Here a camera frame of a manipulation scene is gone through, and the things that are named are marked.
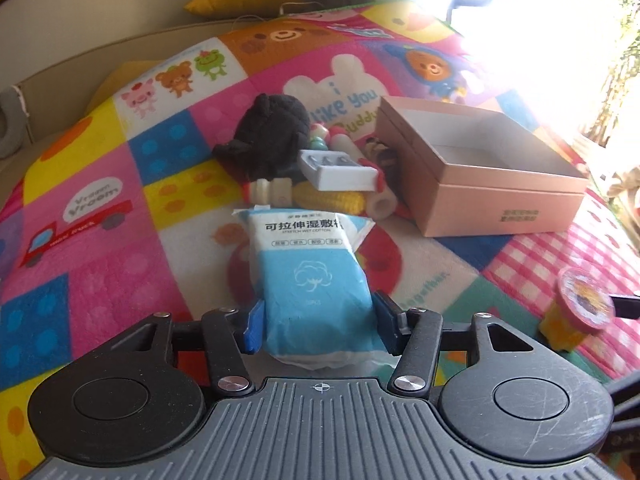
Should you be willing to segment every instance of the cotton flower logo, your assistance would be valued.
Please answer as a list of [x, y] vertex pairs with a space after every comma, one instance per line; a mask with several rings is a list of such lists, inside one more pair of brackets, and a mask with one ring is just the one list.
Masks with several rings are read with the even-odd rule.
[[315, 291], [318, 285], [331, 285], [331, 273], [322, 262], [301, 262], [293, 274], [296, 285], [305, 287], [307, 292]]

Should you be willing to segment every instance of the colorful play mat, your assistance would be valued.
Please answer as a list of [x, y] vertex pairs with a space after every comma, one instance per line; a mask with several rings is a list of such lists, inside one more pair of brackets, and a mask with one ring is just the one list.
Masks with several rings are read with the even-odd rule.
[[[284, 17], [183, 51], [73, 126], [0, 212], [0, 452], [10, 479], [42, 460], [26, 407], [48, 375], [150, 313], [187, 320], [251, 300], [248, 241], [232, 216], [239, 181], [211, 149], [262, 92], [297, 97], [312, 121], [360, 142], [382, 95], [501, 110], [578, 161], [455, 31], [408, 2]], [[530, 335], [566, 266], [610, 292], [640, 288], [634, 248], [590, 193], [566, 232], [423, 238], [392, 216], [357, 257], [370, 288], [402, 307], [453, 321], [488, 311]], [[603, 381], [619, 377], [640, 367], [639, 327], [616, 320], [566, 357]], [[443, 354], [438, 380], [463, 363]]]

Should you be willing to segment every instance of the ribbed black surface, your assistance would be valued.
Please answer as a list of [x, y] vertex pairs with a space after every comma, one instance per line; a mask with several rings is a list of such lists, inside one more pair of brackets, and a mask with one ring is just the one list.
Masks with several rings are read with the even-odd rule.
[[453, 439], [421, 400], [376, 380], [268, 380], [245, 399], [223, 400], [182, 447], [148, 462], [89, 468], [54, 458], [38, 480], [600, 480], [594, 458], [557, 467], [494, 462]]

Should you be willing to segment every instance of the pink cardboard box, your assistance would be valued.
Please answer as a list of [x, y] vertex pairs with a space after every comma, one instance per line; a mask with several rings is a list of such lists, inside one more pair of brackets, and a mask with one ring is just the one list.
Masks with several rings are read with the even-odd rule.
[[587, 186], [500, 112], [383, 97], [375, 135], [398, 151], [402, 194], [425, 236], [564, 231]]

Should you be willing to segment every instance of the small toy cup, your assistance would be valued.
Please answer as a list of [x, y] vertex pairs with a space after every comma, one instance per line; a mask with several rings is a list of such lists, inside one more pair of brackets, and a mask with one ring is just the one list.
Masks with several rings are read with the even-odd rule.
[[602, 332], [616, 317], [609, 294], [584, 270], [565, 267], [556, 286], [556, 299], [539, 325], [553, 350], [575, 349], [588, 335]]

